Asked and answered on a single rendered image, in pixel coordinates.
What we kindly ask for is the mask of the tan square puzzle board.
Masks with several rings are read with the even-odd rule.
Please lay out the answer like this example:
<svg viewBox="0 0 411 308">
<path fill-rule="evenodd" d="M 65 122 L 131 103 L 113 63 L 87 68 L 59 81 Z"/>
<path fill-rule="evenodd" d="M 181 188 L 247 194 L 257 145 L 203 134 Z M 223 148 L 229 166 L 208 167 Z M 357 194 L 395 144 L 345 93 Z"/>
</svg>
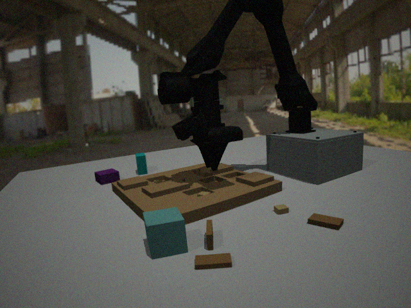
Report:
<svg viewBox="0 0 411 308">
<path fill-rule="evenodd" d="M 177 207 L 185 225 L 282 191 L 282 181 L 272 175 L 246 173 L 222 163 L 217 173 L 207 173 L 206 168 L 203 163 L 116 180 L 112 190 L 142 220 L 143 212 Z M 202 191 L 210 194 L 197 197 Z"/>
</svg>

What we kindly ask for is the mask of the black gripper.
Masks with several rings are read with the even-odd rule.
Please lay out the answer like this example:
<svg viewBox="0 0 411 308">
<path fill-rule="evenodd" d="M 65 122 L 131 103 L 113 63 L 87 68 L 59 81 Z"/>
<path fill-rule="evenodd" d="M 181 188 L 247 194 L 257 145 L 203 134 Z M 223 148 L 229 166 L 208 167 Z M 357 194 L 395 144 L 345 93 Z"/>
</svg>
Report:
<svg viewBox="0 0 411 308">
<path fill-rule="evenodd" d="M 194 102 L 194 107 L 191 107 L 191 112 L 195 114 L 198 110 L 204 113 L 209 131 L 200 130 L 192 135 L 190 141 L 199 147 L 206 167 L 211 167 L 212 171 L 217 170 L 228 143 L 243 140 L 243 130 L 239 126 L 221 123 L 220 110 L 223 109 L 220 100 Z"/>
</svg>

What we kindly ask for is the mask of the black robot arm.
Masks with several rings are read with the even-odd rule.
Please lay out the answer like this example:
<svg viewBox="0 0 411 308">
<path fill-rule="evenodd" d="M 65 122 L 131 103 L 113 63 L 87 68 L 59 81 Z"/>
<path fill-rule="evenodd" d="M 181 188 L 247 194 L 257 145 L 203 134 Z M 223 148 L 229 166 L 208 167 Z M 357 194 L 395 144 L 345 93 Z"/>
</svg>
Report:
<svg viewBox="0 0 411 308">
<path fill-rule="evenodd" d="M 221 14 L 208 34 L 187 54 L 181 72 L 160 74 L 157 89 L 160 104 L 187 103 L 220 100 L 218 81 L 225 80 L 219 70 L 212 74 L 193 75 L 215 68 L 222 58 L 224 44 L 243 12 L 254 14 L 265 27 L 274 60 L 279 72 L 279 83 L 274 85 L 277 98 L 285 111 L 289 111 L 289 130 L 286 133 L 311 133 L 311 111 L 317 109 L 317 102 L 308 90 L 304 78 L 297 72 L 293 55 L 286 36 L 282 17 L 282 0 L 228 0 Z M 302 108 L 297 108 L 302 107 Z M 171 126 L 177 139 L 182 141 L 193 134 L 208 132 L 204 113 L 192 115 Z"/>
</svg>

